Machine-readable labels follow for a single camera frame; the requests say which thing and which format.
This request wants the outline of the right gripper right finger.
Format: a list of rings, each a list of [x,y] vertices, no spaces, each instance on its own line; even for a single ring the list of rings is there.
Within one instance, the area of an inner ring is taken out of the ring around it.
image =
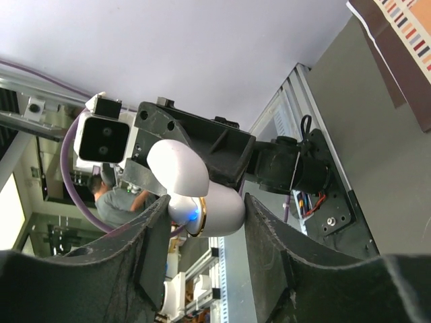
[[[244,197],[259,322],[429,322],[430,257],[359,260],[332,250]]]

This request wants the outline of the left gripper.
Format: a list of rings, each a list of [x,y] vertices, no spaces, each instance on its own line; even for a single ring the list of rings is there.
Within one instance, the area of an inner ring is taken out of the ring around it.
[[[220,119],[179,110],[172,101],[165,106],[141,102],[121,162],[122,179],[157,196],[165,195],[166,189],[150,170],[147,155],[161,139],[188,145],[206,163],[209,179],[227,187],[238,186],[256,141],[254,136]]]

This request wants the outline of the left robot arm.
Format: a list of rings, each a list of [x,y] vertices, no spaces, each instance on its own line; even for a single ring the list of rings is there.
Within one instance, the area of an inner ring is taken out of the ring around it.
[[[152,174],[147,157],[152,145],[162,139],[190,147],[205,163],[211,181],[235,190],[248,180],[275,194],[292,190],[317,194],[331,181],[328,161],[307,156],[312,150],[309,139],[297,142],[278,136],[270,142],[258,141],[236,122],[206,119],[175,108],[170,100],[140,103],[134,125],[137,134],[131,140],[123,180],[156,195],[164,195],[167,186]]]

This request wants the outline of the white charging case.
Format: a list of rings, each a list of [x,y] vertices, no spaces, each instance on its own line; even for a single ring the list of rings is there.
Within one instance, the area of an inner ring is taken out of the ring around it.
[[[169,216],[190,236],[229,236],[243,226],[242,197],[211,181],[204,161],[188,145],[162,139],[152,145],[147,164],[170,197]]]

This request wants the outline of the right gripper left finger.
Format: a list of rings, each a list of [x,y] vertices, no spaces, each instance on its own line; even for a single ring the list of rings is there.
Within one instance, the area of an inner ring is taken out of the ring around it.
[[[64,256],[1,251],[2,322],[153,322],[162,307],[169,196]]]

